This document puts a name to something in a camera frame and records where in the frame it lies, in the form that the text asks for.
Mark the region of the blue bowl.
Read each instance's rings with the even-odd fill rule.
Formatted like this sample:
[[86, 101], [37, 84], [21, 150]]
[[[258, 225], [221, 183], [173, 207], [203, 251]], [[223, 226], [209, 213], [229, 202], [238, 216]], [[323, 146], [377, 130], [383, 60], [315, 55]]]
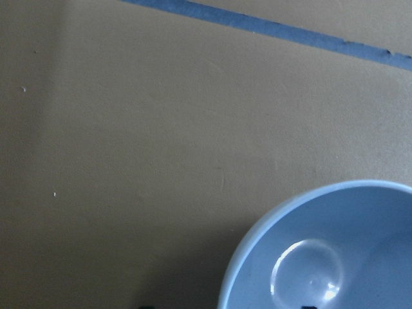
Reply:
[[382, 180], [302, 193], [245, 234], [219, 308], [410, 308], [411, 188]]

